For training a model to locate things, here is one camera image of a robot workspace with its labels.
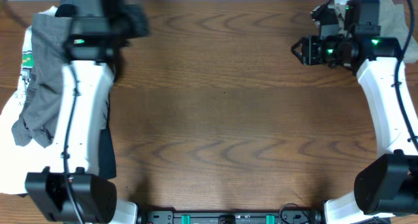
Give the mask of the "grey shorts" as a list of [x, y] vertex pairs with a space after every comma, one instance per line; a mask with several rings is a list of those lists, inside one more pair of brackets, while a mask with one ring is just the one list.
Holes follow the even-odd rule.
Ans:
[[33, 67], [23, 110], [12, 126], [15, 144], [32, 140], [43, 148], [52, 144], [63, 91], [64, 62], [57, 52], [67, 39], [72, 18], [38, 13], [33, 16], [31, 36]]

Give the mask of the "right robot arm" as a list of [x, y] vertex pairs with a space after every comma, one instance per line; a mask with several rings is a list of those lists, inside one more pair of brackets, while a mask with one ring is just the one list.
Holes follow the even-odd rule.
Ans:
[[378, 0], [350, 0], [338, 19], [329, 3], [315, 8], [318, 35], [302, 37], [292, 53], [304, 65], [342, 66], [362, 87], [377, 142], [376, 160], [353, 190], [324, 203], [323, 223], [387, 223], [417, 213], [417, 114], [405, 78], [403, 51], [381, 35]]

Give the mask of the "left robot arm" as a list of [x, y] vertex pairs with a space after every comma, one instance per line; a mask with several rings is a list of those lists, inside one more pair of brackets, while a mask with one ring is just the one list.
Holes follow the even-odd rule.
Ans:
[[99, 176], [101, 107], [129, 39], [148, 34], [146, 16], [124, 0], [79, 0], [63, 43], [63, 96], [53, 147], [62, 164], [29, 172], [25, 189], [48, 221], [140, 223], [138, 206]]

